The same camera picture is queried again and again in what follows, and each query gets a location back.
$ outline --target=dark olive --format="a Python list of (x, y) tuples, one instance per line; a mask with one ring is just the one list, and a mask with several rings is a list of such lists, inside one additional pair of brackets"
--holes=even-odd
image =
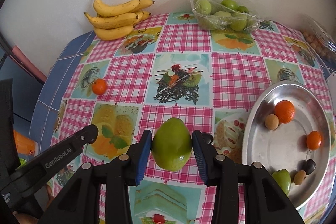
[(213, 142), (213, 137), (209, 133), (202, 133), (202, 137), (205, 143), (211, 144)]
[(315, 168), (316, 163), (312, 159), (307, 160), (303, 166), (303, 170), (307, 175), (310, 175), (312, 172), (314, 172)]

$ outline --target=metal tray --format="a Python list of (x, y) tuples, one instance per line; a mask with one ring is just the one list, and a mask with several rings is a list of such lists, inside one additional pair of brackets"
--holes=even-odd
[[(276, 130), (268, 130), (264, 121), (273, 113), (281, 100), (289, 100), (295, 106), (295, 117)], [(306, 135), (317, 130), (322, 134), (319, 149), (310, 152), (306, 147)], [(326, 114), (313, 93), (305, 86), (292, 81), (281, 81), (266, 89), (255, 102), (246, 123), (242, 162), (251, 165), (261, 162), (272, 174), (287, 169), (291, 176), (300, 170), (304, 160), (316, 162), (315, 171), (301, 185), (292, 183), (289, 199), (298, 210), (305, 205), (319, 188), (327, 171), (330, 155), (330, 128)]]

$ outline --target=orange bottle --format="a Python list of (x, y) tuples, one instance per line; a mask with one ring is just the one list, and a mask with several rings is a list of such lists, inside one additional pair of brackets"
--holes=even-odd
[(21, 135), (19, 132), (15, 130), (13, 131), (17, 152), (23, 155), (37, 156), (39, 153), (38, 143)]

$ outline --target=pink checkered pattern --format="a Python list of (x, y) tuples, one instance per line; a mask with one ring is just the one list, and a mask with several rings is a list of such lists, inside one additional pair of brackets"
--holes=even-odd
[(141, 21), (135, 26), (135, 30), (145, 29), (166, 24), (169, 14), (151, 15), (148, 19)]
[(143, 103), (153, 62), (154, 53), (113, 58), (105, 76), (107, 91), (97, 100)]
[(213, 106), (253, 107), (259, 95), (270, 85), (262, 57), (213, 52)]
[(302, 35), (301, 32), (299, 32), (298, 30), (294, 30), (292, 28), (289, 28), (285, 25), (282, 25), (280, 23), (275, 23), (275, 25), (278, 27), (280, 33), (282, 35), (285, 35), (287, 37), (292, 37), (296, 40), (301, 40), (301, 41), (304, 41), (304, 37)]
[(60, 128), (59, 140), (76, 133), (90, 124), (95, 101), (69, 99)]
[(62, 190), (62, 186), (60, 186), (56, 179), (54, 179), (54, 184), (52, 186), (52, 195), (57, 196), (57, 194)]
[(209, 52), (210, 34), (198, 24), (166, 25), (161, 32), (156, 52)]
[[(205, 189), (205, 200), (202, 204), (202, 213), (199, 218), (199, 223), (211, 223), (213, 207), (215, 205), (216, 187), (207, 187)], [(238, 186), (238, 223), (245, 222), (245, 199), (244, 187)]]
[(281, 34), (258, 29), (252, 37), (257, 41), (263, 57), (297, 63), (294, 52)]
[(51, 141), (50, 141), (50, 147), (57, 144), (58, 142), (59, 142), (59, 140), (55, 136), (52, 136)]
[(105, 196), (106, 196), (106, 184), (102, 184), (100, 186), (99, 191), (99, 217), (105, 218), (105, 208), (106, 208), (106, 202), (105, 202)]
[[(180, 107), (166, 105), (144, 105), (142, 107), (142, 116), (139, 121), (139, 133), (136, 136), (137, 141), (140, 140), (145, 129), (154, 132), (160, 125), (170, 117), (180, 118), (190, 132), (198, 129), (201, 132), (212, 132), (212, 109), (211, 108), (195, 108)], [(177, 172), (163, 170), (156, 165), (152, 154), (148, 159), (145, 175), (150, 178), (160, 178), (167, 181), (177, 181), (180, 183), (194, 183), (202, 185), (197, 164), (194, 155), (186, 165)]]
[(103, 160), (97, 160), (97, 159), (94, 159), (94, 158), (89, 157), (89, 156), (87, 156), (87, 155), (82, 155), (82, 158), (81, 158), (81, 165), (82, 165), (83, 163), (85, 163), (85, 162), (90, 162), (90, 163), (92, 163), (94, 166), (96, 166), (96, 165), (101, 165), (101, 164), (104, 163)]
[(63, 95), (63, 98), (70, 98), (73, 90), (75, 89), (76, 87), (76, 84), (77, 84), (77, 81), (78, 81), (78, 78), (79, 78), (79, 75), (81, 74), (81, 71), (84, 67), (84, 64), (79, 64), (75, 70), (75, 72), (73, 73), (71, 79), (70, 79), (70, 82), (69, 82), (69, 85)]
[(86, 63), (112, 58), (123, 40), (124, 37), (111, 41), (99, 41), (90, 53)]
[(331, 191), (333, 189), (333, 180), (335, 176), (336, 158), (329, 161), (327, 172), (315, 195), (307, 203), (304, 218), (316, 213), (323, 206), (329, 203)]
[(320, 69), (300, 65), (306, 86), (316, 95), (325, 110), (332, 110), (329, 89)]

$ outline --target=tangerine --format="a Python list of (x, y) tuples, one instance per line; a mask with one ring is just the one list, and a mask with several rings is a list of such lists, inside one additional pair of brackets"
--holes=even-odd
[(274, 114), (278, 116), (280, 123), (289, 123), (295, 115), (294, 105), (288, 100), (282, 100), (276, 104)]
[(104, 79), (96, 79), (92, 85), (92, 91), (94, 94), (96, 95), (103, 95), (105, 93), (105, 91), (107, 90), (107, 84), (106, 81)]
[(312, 131), (307, 136), (306, 144), (309, 150), (316, 150), (320, 147), (322, 136), (318, 131)]

